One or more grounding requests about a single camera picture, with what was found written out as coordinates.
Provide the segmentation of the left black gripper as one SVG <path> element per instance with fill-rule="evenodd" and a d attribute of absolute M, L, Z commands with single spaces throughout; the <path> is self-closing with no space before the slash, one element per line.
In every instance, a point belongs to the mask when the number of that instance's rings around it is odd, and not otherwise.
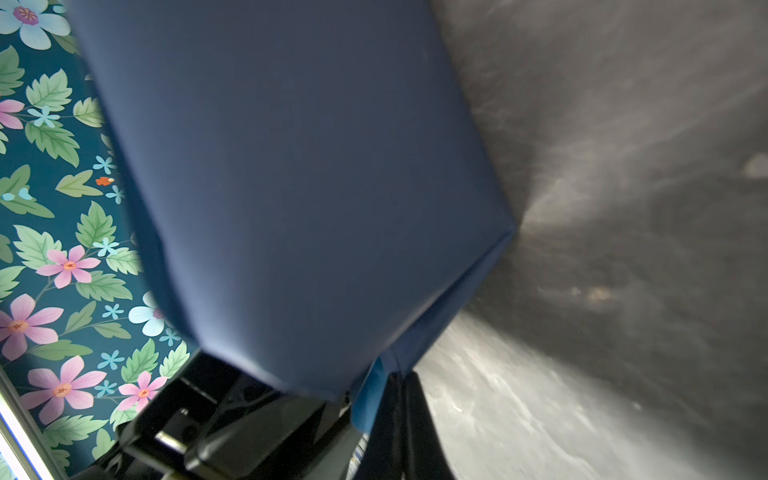
<path fill-rule="evenodd" d="M 362 435 L 346 396 L 282 393 L 196 354 L 81 479 L 348 479 Z"/>

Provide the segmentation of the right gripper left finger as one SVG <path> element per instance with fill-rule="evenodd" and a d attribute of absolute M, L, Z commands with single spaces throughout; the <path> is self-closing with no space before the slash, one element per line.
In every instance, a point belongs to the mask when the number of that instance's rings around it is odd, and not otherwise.
<path fill-rule="evenodd" d="M 403 477 L 400 374 L 388 377 L 376 420 L 354 480 L 400 480 Z"/>

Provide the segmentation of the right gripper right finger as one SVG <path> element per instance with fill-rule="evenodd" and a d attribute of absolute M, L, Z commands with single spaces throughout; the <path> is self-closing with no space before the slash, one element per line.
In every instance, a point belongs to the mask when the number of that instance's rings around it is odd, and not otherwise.
<path fill-rule="evenodd" d="M 430 413 L 421 381 L 411 372 L 403 383 L 403 467 L 406 479 L 454 480 Z"/>

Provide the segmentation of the light blue wrapping paper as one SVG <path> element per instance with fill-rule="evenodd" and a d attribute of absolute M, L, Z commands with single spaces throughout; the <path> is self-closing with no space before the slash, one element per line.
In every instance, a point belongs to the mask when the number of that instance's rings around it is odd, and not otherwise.
<path fill-rule="evenodd" d="M 70 1 L 145 277 L 269 386 L 410 369 L 514 219 L 426 1 Z"/>

